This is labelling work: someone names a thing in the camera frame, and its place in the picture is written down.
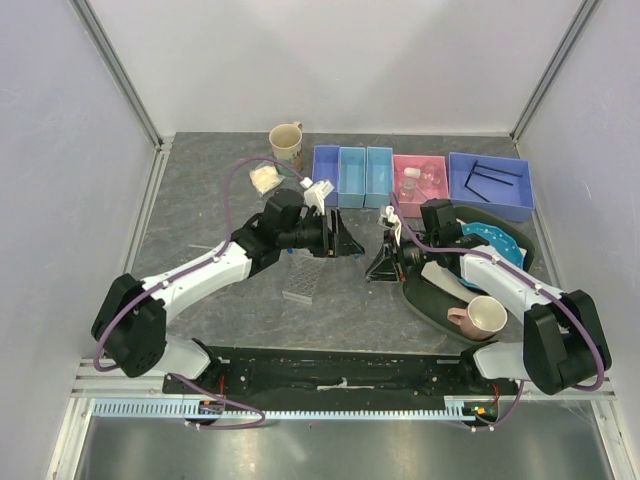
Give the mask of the bag of white powder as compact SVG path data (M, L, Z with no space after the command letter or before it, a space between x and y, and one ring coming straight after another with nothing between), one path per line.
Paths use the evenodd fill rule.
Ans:
M250 169L249 177L257 194L264 196L280 186L285 177L271 159L259 158L255 163L256 165Z

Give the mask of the glass flask with stopper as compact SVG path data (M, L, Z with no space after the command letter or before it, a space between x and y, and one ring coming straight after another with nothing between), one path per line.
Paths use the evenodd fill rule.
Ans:
M442 186L442 175L433 162L427 162L421 167L405 167L403 173L407 178L415 180L422 190L438 189Z

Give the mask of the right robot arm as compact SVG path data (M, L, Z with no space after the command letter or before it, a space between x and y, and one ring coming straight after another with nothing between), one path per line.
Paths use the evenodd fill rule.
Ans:
M592 297L552 287L470 231L448 200L421 207L413 230L397 203L380 210L382 246L368 282L401 282L413 308L471 343L458 381L477 394L494 379L533 383L547 395L596 391L612 360Z

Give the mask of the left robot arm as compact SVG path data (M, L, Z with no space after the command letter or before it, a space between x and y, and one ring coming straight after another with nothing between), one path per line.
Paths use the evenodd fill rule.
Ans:
M287 249L321 259L364 251L338 210L279 189L211 251L142 280L129 273L116 278L91 328L97 353L108 355L129 378L159 370L184 377L198 393L211 392L220 378L211 355L195 340L169 336L168 324L210 294L264 271Z

